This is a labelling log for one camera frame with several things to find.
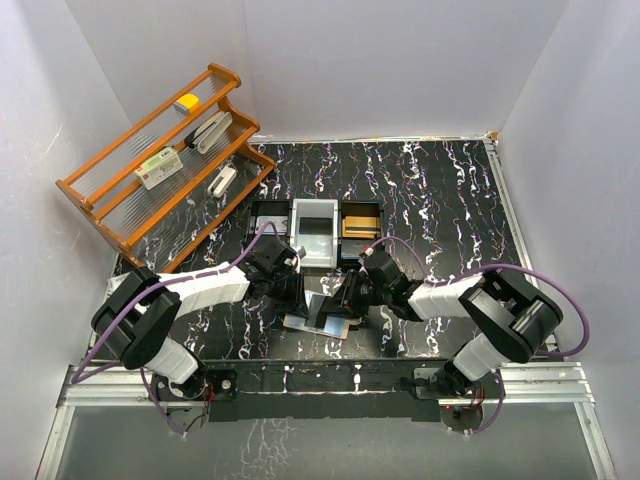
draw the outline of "orange wooden rack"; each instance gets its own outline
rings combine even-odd
[[[260,129],[258,123],[227,98],[240,84],[234,72],[209,65],[56,185],[120,255],[135,265],[173,271],[275,167],[271,158],[248,143]],[[187,93],[198,96],[200,105],[185,116],[173,103]],[[187,147],[187,134],[219,111],[230,112],[233,119],[223,137],[204,155]],[[178,151],[183,168],[146,190],[133,172],[167,145]],[[206,187],[227,164],[238,175],[225,195],[214,199]],[[197,209],[206,215],[196,218]]]

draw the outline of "metal frame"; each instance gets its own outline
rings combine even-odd
[[[291,370],[295,362],[283,361],[273,367],[281,371],[281,376]],[[345,360],[341,364],[358,364],[365,362]],[[89,367],[91,371],[98,367]],[[116,367],[108,372],[96,375],[80,385],[71,384],[71,376],[77,369],[69,369],[65,385],[60,395],[59,406],[75,407],[153,407],[148,401],[147,391],[142,384],[140,372]],[[358,368],[362,376],[366,370]],[[508,364],[500,369],[507,394],[505,403],[588,403],[593,402],[593,395],[579,362],[533,362],[526,365]],[[291,392],[295,395],[372,395],[388,393],[389,390],[359,391],[356,388],[335,392]],[[495,398],[485,399],[485,403],[497,403]],[[202,408],[201,401],[161,402],[171,407]],[[440,399],[440,405],[468,405],[469,399]]]
[[[355,137],[355,138],[341,138],[340,140],[273,140],[269,135],[253,135],[251,142],[253,144],[299,144],[299,143],[352,143],[352,142],[427,142],[427,141],[453,141],[453,140],[484,140],[487,138],[486,134],[477,135],[465,135],[463,137],[455,135],[442,135],[442,136],[414,136],[414,137]]]
[[[495,145],[486,136],[467,137],[391,137],[371,139],[348,139],[353,141],[418,141],[418,140],[482,140],[489,158],[491,170],[494,174],[501,201],[503,203],[509,227],[516,245],[520,261],[527,268],[531,268],[531,261],[527,253],[522,232],[517,221],[513,205],[509,197],[502,167]],[[548,343],[550,349],[557,348],[555,337]],[[282,362],[283,373],[287,362]],[[64,446],[69,434],[76,407],[110,406],[110,407],[153,407],[148,401],[147,392],[138,371],[128,371],[124,368],[114,368],[108,372],[91,377],[82,385],[71,385],[70,376],[74,371],[70,369],[67,381],[62,388],[59,405],[41,465],[36,476],[37,480],[53,479],[56,476]],[[579,362],[532,362],[526,365],[509,364],[501,369],[505,383],[505,403],[573,403],[578,420],[582,428],[585,443],[589,450],[594,469],[599,479],[615,480],[616,473],[609,455],[598,419],[594,409],[594,399],[587,382],[584,370]],[[333,392],[342,395],[367,395],[376,392],[345,391]],[[441,399],[440,405],[456,405],[467,403],[468,400]],[[485,403],[496,403],[496,399],[486,399]],[[171,402],[175,407],[200,408],[200,402]]]

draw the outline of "black table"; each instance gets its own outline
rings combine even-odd
[[[190,271],[235,258],[241,251],[254,199],[334,198],[378,200],[388,235],[407,239],[424,256],[433,278],[447,278],[482,264],[519,263],[481,140],[375,143],[269,144],[260,150],[277,169],[176,270]],[[206,212],[194,205],[193,215]],[[388,247],[407,275],[417,262],[402,245]],[[119,262],[115,274],[128,267]],[[332,293],[342,272],[307,277],[310,290]],[[477,328],[469,319],[398,320],[374,308],[341,341],[285,330],[266,299],[217,305],[178,319],[172,338],[207,360],[344,358],[447,358]],[[103,352],[103,358],[111,358]]]

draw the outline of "purple cable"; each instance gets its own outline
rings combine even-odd
[[[418,252],[416,252],[415,249],[411,245],[409,245],[409,242],[407,242],[406,240],[403,240],[400,237],[394,237],[393,235],[389,235],[387,237],[379,238],[378,240],[373,242],[371,245],[369,245],[369,248],[375,248],[376,246],[378,246],[380,243],[384,242],[385,240],[393,240],[395,242],[399,242],[402,245],[404,245],[407,248],[407,250],[409,250],[409,252],[411,252],[413,257],[417,260],[418,265],[420,265],[420,270],[422,270],[422,276],[425,279],[424,280],[425,283],[432,283],[429,280],[427,280],[427,275],[429,275],[429,272],[427,270],[427,265],[424,263],[424,261],[422,261],[422,258],[420,258],[420,255],[418,255]]]
[[[500,396],[498,397],[498,406],[496,407],[496,411],[493,412],[493,415],[491,415],[491,418],[487,421],[487,423],[479,427],[477,430],[474,430],[473,433],[484,432],[487,428],[493,425],[493,422],[495,422],[498,419],[498,416],[502,411],[502,404],[504,403],[504,397],[506,396],[506,393],[504,391],[504,382],[502,381],[502,375],[500,375],[500,372],[496,371],[494,375],[496,376],[496,379],[498,380],[498,384],[500,385]]]
[[[492,270],[513,270],[514,272],[523,273],[525,275],[530,275],[532,277],[535,277],[538,280],[542,280],[544,283],[546,283],[550,287],[557,290],[573,306],[573,308],[578,313],[578,316],[580,317],[580,321],[582,322],[583,334],[582,334],[582,340],[580,340],[580,343],[578,343],[578,345],[576,345],[571,350],[567,350],[565,352],[545,352],[543,350],[538,350],[536,352],[536,355],[545,356],[545,357],[554,357],[554,358],[570,357],[572,355],[580,353],[582,350],[584,350],[584,348],[589,343],[589,339],[591,338],[591,326],[589,325],[587,312],[584,311],[584,309],[580,306],[580,304],[578,303],[578,301],[575,299],[573,295],[571,295],[567,290],[564,289],[564,287],[558,284],[555,280],[547,277],[546,275],[542,273],[538,273],[535,270],[529,270],[528,268],[520,267],[518,265],[511,265],[508,263],[494,263],[491,265],[484,265],[482,267],[474,268],[473,270],[469,270],[468,272],[461,273],[460,275],[455,276],[451,280],[438,280],[436,282],[432,282],[430,280],[427,280],[426,278],[427,276],[426,265],[424,264],[424,262],[422,261],[418,253],[413,249],[413,247],[411,247],[411,245],[409,245],[409,243],[407,243],[405,240],[398,237],[394,237],[394,236],[382,237],[376,240],[375,242],[373,242],[369,246],[369,248],[373,248],[376,245],[378,245],[380,242],[383,242],[385,240],[395,240],[397,242],[402,243],[405,247],[407,247],[407,249],[411,252],[411,254],[415,257],[415,259],[420,264],[420,268],[422,269],[423,275],[425,277],[424,282],[434,287],[459,282],[460,280],[471,277],[473,275],[479,275]]]
[[[273,233],[275,234],[275,236],[278,237],[278,231],[276,229],[275,224],[273,222],[266,222],[262,226],[262,228],[260,228],[260,230],[256,234],[255,238],[251,241],[251,243],[247,246],[247,248],[245,250],[243,250],[242,253],[238,256],[238,258],[236,258],[230,265],[228,265],[228,266],[226,266],[226,267],[224,267],[222,269],[219,269],[219,270],[210,270],[208,272],[203,272],[203,273],[201,273],[199,275],[196,275],[196,276],[194,276],[194,275],[184,275],[182,277],[176,277],[176,278],[170,278],[168,280],[163,280],[163,281],[160,281],[160,282],[158,282],[158,283],[156,283],[154,285],[151,285],[149,288],[147,288],[147,289],[143,290],[142,292],[140,292],[137,296],[135,296],[133,298],[133,300],[131,300],[126,305],[126,307],[124,307],[122,310],[120,310],[120,313],[118,313],[116,318],[111,322],[111,324],[102,333],[102,335],[100,335],[100,338],[98,339],[98,341],[95,343],[93,348],[91,350],[89,350],[89,353],[87,353],[87,356],[80,363],[80,366],[78,367],[78,370],[76,371],[76,373],[73,375],[73,377],[71,377],[71,383],[72,384],[76,384],[76,383],[83,382],[87,378],[90,378],[90,377],[92,377],[92,376],[94,376],[94,375],[96,375],[96,374],[98,374],[98,373],[100,373],[100,372],[102,372],[104,370],[107,370],[108,368],[112,368],[112,367],[115,367],[115,366],[120,364],[120,362],[112,362],[110,364],[103,365],[102,367],[100,367],[100,368],[98,368],[96,370],[92,370],[91,372],[89,372],[86,375],[82,376],[82,373],[84,372],[84,370],[87,368],[89,363],[91,363],[91,361],[96,356],[98,351],[105,344],[105,342],[107,341],[107,339],[109,338],[111,333],[118,327],[120,322],[127,316],[127,314],[131,310],[133,310],[133,308],[138,304],[138,302],[143,300],[150,293],[155,292],[156,290],[158,290],[158,289],[160,289],[162,287],[166,287],[167,285],[175,285],[176,283],[186,282],[186,281],[189,281],[189,280],[193,280],[195,278],[203,278],[203,277],[208,277],[208,276],[211,276],[211,275],[220,275],[222,273],[227,273],[229,270],[231,270],[233,267],[237,266],[241,261],[243,261],[246,258],[246,256],[251,252],[251,250],[253,250],[253,247],[255,247],[256,243],[258,243],[258,240],[260,239],[260,237],[262,237],[262,234],[264,233],[264,231],[269,226],[271,226],[271,228],[273,229]]]

